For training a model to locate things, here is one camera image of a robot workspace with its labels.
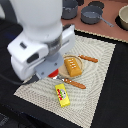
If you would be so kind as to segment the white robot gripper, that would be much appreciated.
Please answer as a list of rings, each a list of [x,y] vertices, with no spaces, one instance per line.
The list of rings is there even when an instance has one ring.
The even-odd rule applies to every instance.
[[[75,26],[63,27],[62,35],[53,42],[30,41],[21,33],[7,47],[14,72],[21,80],[32,75],[43,79],[63,65],[63,55],[75,44]]]

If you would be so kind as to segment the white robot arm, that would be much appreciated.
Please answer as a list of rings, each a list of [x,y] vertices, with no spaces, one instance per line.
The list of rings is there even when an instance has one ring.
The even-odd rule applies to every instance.
[[[0,18],[23,28],[7,46],[21,80],[43,79],[63,65],[62,55],[75,44],[75,26],[63,28],[61,16],[62,0],[0,0]]]

